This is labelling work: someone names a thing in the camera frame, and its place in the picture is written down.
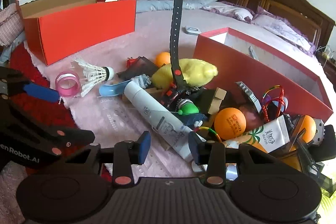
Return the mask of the wooden puzzle block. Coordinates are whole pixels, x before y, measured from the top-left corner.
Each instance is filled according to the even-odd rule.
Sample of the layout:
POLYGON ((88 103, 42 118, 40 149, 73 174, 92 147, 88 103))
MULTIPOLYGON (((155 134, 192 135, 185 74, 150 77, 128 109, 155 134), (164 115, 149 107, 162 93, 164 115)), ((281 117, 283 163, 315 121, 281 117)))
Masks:
POLYGON ((221 103, 224 100, 225 96, 227 94, 227 91, 221 88, 216 88, 213 99, 210 103, 209 109, 207 111, 208 114, 214 115, 217 114, 217 112, 220 109, 221 103))

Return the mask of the smoky transparent box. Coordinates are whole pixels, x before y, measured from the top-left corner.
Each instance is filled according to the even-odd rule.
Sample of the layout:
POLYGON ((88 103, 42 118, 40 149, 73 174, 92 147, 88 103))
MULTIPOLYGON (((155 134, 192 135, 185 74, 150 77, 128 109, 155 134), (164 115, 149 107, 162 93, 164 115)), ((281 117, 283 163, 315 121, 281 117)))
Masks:
POLYGON ((320 188, 322 194, 331 197, 335 193, 335 183, 333 180, 322 173, 324 165, 317 163, 307 149, 307 143, 302 140, 302 136, 306 133, 303 128, 296 136, 292 137, 290 142, 280 148, 277 157, 285 159, 296 155, 301 167, 301 172, 312 178, 320 188))

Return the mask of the orange-red cardboard box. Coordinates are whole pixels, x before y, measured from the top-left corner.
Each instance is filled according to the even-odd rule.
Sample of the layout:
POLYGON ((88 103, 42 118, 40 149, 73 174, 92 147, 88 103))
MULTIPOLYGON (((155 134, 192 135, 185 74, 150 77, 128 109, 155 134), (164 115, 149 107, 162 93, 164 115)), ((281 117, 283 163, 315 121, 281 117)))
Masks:
POLYGON ((45 65, 135 30, 135 0, 17 0, 29 50, 45 65))

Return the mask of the green small toy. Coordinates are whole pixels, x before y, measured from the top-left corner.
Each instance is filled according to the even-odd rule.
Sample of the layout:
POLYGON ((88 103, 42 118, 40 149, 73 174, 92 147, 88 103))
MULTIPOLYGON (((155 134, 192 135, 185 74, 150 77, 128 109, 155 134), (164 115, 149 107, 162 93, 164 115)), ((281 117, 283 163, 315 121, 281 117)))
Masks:
POLYGON ((186 116, 199 113, 199 109, 191 100, 181 99, 177 103, 177 112, 179 115, 186 116))

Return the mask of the white sunscreen tube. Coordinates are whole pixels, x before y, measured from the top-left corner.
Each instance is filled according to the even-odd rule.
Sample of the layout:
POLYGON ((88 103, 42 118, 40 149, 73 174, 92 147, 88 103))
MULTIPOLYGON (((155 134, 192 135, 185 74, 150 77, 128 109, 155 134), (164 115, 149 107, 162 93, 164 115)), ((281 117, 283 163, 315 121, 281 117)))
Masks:
POLYGON ((133 81, 126 85, 124 95, 181 158, 186 162, 193 160, 188 141, 189 133, 192 132, 191 128, 184 125, 154 97, 133 81))

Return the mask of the white feather shuttlecock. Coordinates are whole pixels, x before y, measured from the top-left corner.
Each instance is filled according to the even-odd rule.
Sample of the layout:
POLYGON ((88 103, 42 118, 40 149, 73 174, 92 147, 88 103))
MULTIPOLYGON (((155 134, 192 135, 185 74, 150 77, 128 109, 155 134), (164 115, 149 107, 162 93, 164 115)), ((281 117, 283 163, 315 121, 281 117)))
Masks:
POLYGON ((93 65, 81 58, 72 60, 71 68, 79 75, 80 91, 77 94, 78 97, 84 97, 94 87, 112 80, 115 75, 112 67, 93 65))

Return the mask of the dark red open box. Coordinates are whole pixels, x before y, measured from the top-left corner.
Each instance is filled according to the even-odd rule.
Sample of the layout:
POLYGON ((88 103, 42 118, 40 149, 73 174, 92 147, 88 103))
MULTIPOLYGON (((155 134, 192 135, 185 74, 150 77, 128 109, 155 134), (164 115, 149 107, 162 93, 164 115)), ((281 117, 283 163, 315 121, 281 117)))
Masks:
POLYGON ((200 34, 193 57, 218 69, 208 88, 230 91, 242 99, 242 81, 260 99, 270 87, 279 84, 289 101, 287 112, 306 114, 331 122, 335 112, 335 91, 316 60, 298 51, 289 56, 280 50, 232 28, 200 34))

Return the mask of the orange printed ping pong ball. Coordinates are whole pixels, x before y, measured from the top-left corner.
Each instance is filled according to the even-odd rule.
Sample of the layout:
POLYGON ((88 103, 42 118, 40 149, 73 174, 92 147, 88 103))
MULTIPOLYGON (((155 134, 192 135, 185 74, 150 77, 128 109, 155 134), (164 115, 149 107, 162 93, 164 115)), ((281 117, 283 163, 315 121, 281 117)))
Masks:
POLYGON ((229 140, 242 135, 246 130, 246 118, 237 108, 222 109, 215 117, 214 128, 221 139, 229 140))

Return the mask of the grey remote device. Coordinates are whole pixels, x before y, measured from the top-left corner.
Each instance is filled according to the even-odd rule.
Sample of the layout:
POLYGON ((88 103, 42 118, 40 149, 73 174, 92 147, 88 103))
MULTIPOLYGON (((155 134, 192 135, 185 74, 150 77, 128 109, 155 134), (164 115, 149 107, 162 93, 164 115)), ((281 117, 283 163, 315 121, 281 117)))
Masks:
POLYGON ((198 28, 191 27, 191 26, 185 26, 184 31, 186 34, 189 34, 189 35, 199 35, 202 33, 201 30, 199 30, 198 28))

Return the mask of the yellow plush toy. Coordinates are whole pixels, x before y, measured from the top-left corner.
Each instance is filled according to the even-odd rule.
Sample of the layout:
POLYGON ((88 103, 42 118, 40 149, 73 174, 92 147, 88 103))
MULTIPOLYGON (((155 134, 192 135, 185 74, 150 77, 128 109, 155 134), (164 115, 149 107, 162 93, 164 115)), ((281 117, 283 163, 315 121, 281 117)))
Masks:
MULTIPOLYGON (((183 77, 191 87, 201 87, 208 84, 218 75, 218 69, 211 63, 200 59, 179 59, 183 77)), ((166 64, 155 72, 151 81, 156 88, 167 89, 173 82, 171 64, 166 64)))

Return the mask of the orange ball right side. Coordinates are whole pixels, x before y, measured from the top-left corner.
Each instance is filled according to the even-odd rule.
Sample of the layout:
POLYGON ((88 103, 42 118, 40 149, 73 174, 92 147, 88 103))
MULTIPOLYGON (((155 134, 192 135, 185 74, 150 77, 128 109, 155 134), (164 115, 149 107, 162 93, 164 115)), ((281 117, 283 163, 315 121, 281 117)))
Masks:
POLYGON ((305 129, 306 132, 302 135, 302 139, 306 142, 309 143, 313 140, 315 134, 316 134, 316 123, 311 116, 305 115, 300 118, 300 127, 299 131, 302 129, 305 129))

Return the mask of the purple pillow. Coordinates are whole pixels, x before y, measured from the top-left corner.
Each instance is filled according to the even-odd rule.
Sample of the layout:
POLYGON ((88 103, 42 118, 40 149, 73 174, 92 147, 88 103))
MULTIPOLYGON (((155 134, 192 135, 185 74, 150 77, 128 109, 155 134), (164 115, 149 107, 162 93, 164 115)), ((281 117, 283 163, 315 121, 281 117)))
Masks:
POLYGON ((306 35, 294 27, 287 19, 273 15, 262 7, 257 7, 257 13, 252 18, 251 24, 281 37, 309 56, 315 54, 316 47, 306 35))

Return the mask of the dark transparent square box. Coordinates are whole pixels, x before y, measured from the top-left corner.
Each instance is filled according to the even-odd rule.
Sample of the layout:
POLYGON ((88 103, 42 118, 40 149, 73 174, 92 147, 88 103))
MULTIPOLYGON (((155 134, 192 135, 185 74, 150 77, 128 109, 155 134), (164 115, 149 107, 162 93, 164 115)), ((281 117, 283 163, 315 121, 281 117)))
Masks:
POLYGON ((139 56, 138 61, 135 64, 126 68, 125 71, 117 73, 117 75, 120 79, 127 81, 133 77, 143 74, 152 76, 158 69, 159 67, 157 67, 152 61, 144 56, 139 56))

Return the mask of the light blue curved track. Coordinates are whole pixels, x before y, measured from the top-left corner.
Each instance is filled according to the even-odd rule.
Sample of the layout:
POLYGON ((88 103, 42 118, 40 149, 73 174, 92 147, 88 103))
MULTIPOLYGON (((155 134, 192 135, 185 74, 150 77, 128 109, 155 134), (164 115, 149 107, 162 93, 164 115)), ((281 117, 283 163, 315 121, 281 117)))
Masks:
POLYGON ((124 93, 126 86, 131 82, 131 80, 123 81, 117 84, 104 84, 99 88, 99 94, 102 97, 114 97, 120 96, 124 93))

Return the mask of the orange white cream tube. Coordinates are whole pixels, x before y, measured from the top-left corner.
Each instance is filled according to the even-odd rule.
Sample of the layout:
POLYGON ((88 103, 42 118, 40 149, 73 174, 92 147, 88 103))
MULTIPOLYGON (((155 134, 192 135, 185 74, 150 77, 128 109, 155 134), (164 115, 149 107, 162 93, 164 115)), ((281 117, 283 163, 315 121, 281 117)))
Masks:
POLYGON ((289 142, 288 130, 284 116, 261 125, 237 138, 224 141, 228 148, 239 148, 240 144, 249 144, 265 153, 270 153, 289 142))

